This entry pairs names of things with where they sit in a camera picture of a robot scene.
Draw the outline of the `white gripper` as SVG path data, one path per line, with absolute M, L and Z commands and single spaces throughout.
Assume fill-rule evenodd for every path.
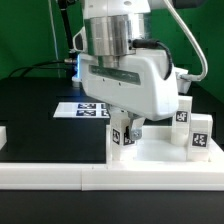
M 168 59 L 164 50 L 137 49 L 119 59 L 118 68 L 98 65 L 94 56 L 80 55 L 80 76 L 85 93 L 108 103 L 111 120 L 121 120 L 129 111 L 129 138 L 139 140 L 145 118 L 172 117 L 179 107 L 175 71 L 164 79 Z

